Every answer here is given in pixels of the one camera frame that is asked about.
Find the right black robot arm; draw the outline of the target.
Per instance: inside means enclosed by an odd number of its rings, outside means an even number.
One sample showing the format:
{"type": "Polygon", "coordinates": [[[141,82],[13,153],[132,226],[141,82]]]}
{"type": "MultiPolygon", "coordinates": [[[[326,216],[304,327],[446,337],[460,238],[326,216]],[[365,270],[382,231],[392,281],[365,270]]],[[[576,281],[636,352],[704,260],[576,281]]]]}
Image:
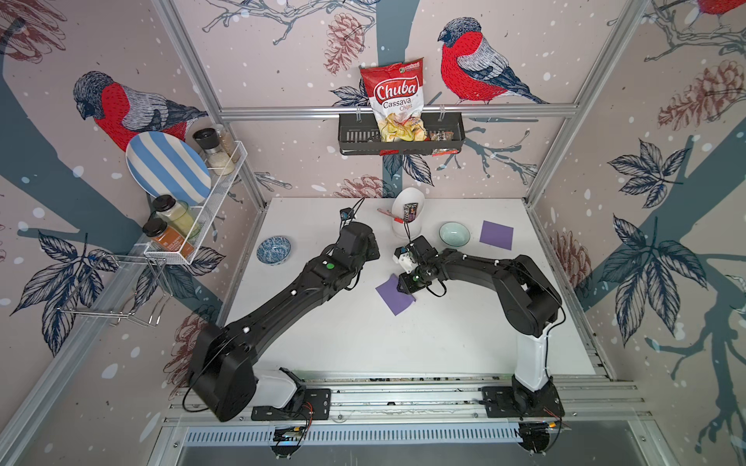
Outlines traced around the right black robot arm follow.
{"type": "Polygon", "coordinates": [[[515,383],[529,393],[549,384],[549,335],[561,325],[558,316],[563,302],[531,257],[520,254],[513,259],[489,259],[454,249],[439,252],[420,236],[396,248],[394,260],[403,269],[397,290],[405,294],[448,281],[493,290],[507,322],[520,334],[515,383]]]}

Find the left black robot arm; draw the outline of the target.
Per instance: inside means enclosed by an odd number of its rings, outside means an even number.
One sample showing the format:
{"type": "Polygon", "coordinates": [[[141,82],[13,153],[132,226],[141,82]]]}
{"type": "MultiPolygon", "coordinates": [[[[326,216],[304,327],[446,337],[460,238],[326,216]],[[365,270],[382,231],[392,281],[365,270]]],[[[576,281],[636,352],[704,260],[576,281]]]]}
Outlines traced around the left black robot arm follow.
{"type": "Polygon", "coordinates": [[[379,258],[371,227],[357,221],[343,226],[334,244],[260,308],[224,327],[202,328],[188,367],[188,389],[219,421],[238,416],[260,387],[254,365],[263,353],[307,313],[351,289],[364,264],[379,258]]]}

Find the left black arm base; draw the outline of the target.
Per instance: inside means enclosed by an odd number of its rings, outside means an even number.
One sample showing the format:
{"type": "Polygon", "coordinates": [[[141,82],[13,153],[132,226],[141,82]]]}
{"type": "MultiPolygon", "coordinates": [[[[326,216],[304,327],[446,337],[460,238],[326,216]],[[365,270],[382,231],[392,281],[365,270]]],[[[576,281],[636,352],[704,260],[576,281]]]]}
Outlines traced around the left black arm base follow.
{"type": "Polygon", "coordinates": [[[256,393],[249,404],[253,421],[326,421],[330,405],[330,389],[308,388],[287,368],[258,372],[256,393]]]}

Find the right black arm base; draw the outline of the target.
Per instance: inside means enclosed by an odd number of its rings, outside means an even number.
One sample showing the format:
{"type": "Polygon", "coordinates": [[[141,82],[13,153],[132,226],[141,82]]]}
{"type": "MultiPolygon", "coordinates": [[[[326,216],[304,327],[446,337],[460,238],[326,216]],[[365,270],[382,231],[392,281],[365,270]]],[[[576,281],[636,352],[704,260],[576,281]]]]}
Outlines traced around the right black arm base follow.
{"type": "Polygon", "coordinates": [[[513,376],[510,386],[484,386],[481,394],[480,403],[485,407],[489,419],[560,419],[565,416],[565,408],[552,378],[539,390],[531,391],[513,376]]]}

